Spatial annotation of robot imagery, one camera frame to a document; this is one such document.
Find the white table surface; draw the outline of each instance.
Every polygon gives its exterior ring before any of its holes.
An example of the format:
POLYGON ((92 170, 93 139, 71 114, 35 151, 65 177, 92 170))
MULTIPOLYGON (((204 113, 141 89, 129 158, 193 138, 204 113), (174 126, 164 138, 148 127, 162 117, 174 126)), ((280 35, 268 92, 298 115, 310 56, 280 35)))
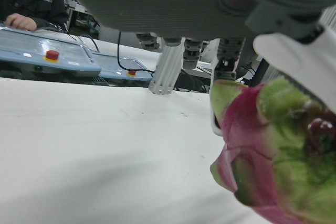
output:
POLYGON ((208 95, 0 78, 2 224, 265 224, 209 172, 208 95))

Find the red button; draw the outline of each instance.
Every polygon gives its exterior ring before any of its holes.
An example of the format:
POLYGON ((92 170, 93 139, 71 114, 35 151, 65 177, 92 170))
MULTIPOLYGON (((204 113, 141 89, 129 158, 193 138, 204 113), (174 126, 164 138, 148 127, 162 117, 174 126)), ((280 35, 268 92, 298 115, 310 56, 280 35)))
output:
POLYGON ((46 58, 49 60, 58 60, 59 52, 54 50, 47 51, 46 58))
POLYGON ((136 71, 135 70, 130 70, 130 71, 128 71, 128 74, 130 75, 130 76, 135 76, 136 75, 136 71))

